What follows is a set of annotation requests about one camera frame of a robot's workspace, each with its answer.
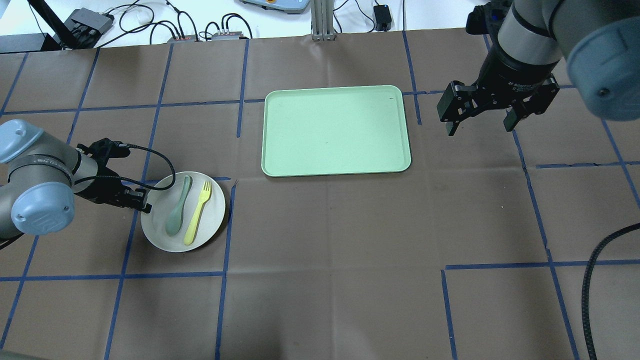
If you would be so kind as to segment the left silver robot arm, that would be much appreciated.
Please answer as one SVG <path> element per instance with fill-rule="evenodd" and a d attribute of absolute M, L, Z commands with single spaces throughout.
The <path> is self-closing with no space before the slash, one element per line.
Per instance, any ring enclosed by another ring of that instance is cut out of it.
<path fill-rule="evenodd" d="M 70 146 L 29 121 L 14 119 L 0 128 L 0 160 L 7 183 L 0 191 L 2 248 L 23 235 L 41 236 L 66 228 L 74 219 L 75 198 L 131 208 L 149 214 L 148 189 L 132 189 L 108 168 L 132 145 L 107 137 L 89 146 Z"/>

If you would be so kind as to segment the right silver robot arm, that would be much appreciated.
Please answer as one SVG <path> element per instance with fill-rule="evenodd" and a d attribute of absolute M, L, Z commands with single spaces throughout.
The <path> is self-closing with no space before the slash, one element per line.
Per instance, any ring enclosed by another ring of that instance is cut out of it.
<path fill-rule="evenodd" d="M 507 132 L 546 112 L 560 90 L 553 70 L 561 59 L 595 117 L 638 120 L 637 0 L 490 0 L 468 14 L 465 30 L 488 35 L 492 44 L 477 80 L 453 80 L 438 102 L 448 136 L 490 110 L 508 110 Z"/>

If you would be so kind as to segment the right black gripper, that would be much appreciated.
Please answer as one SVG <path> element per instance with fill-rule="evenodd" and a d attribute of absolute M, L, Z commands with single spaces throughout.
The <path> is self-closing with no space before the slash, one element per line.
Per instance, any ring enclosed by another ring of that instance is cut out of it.
<path fill-rule="evenodd" d="M 560 91 L 553 74 L 524 91 L 512 81 L 505 85 L 501 88 L 478 82 L 466 85 L 459 80 L 451 81 L 436 106 L 439 121 L 446 123 L 447 135 L 454 136 L 462 121 L 491 110 L 508 110 L 503 127 L 506 132 L 512 132 L 519 121 L 544 114 Z"/>

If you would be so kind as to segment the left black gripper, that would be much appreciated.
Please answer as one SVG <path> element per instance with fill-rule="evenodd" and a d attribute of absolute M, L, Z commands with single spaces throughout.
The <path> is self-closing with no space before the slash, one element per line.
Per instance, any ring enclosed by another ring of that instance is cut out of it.
<path fill-rule="evenodd" d="M 108 168 L 112 158 L 126 158 L 131 154 L 130 145 L 112 141 L 107 137 L 86 146 L 78 144 L 78 160 L 75 165 L 75 194 L 95 204 L 130 208 L 144 214 L 153 209 L 147 203 L 148 190 L 132 189 L 124 178 Z"/>

